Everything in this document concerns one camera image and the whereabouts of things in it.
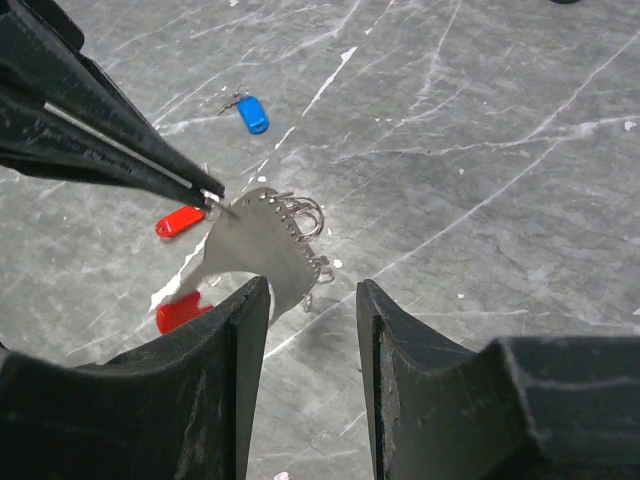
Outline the grey keyring holder red handle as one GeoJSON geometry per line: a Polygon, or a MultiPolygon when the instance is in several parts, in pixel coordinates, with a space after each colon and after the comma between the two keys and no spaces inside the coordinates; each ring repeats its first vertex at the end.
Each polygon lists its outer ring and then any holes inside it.
{"type": "Polygon", "coordinates": [[[268,187],[246,193],[214,221],[202,261],[157,309],[159,332],[166,334],[211,311],[210,306],[199,304],[198,287],[207,278],[225,273],[267,279],[272,290],[270,323],[297,305],[309,310],[314,286],[335,278],[327,257],[311,248],[324,227],[321,206],[309,197],[268,187]]]}

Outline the red tagged key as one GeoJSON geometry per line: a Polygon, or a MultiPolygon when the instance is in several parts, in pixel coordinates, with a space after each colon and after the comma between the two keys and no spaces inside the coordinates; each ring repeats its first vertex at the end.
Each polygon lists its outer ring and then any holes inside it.
{"type": "Polygon", "coordinates": [[[223,205],[218,196],[210,192],[205,192],[204,196],[204,209],[183,206],[175,210],[156,223],[156,235],[163,240],[168,240],[178,237],[205,220],[214,221],[223,216],[235,220],[239,219],[239,215],[234,213],[230,206],[223,205]]]}

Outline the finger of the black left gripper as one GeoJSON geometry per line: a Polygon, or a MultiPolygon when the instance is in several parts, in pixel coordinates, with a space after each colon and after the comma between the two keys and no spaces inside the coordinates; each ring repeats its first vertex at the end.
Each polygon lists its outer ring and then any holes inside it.
{"type": "Polygon", "coordinates": [[[81,49],[55,1],[1,4],[1,164],[211,208],[224,185],[167,143],[81,49]]]}

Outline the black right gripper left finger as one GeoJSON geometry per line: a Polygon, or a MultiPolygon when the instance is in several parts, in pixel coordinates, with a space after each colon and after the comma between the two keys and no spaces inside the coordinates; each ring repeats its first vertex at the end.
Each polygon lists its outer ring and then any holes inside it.
{"type": "Polygon", "coordinates": [[[102,365],[1,352],[5,479],[242,479],[268,328],[263,277],[102,365]]]}

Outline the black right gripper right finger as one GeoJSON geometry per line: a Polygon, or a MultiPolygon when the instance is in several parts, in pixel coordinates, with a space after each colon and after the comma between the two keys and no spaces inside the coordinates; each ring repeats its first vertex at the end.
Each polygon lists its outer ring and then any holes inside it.
{"type": "Polygon", "coordinates": [[[359,283],[378,479],[635,479],[639,341],[499,337],[473,352],[359,283]]]}

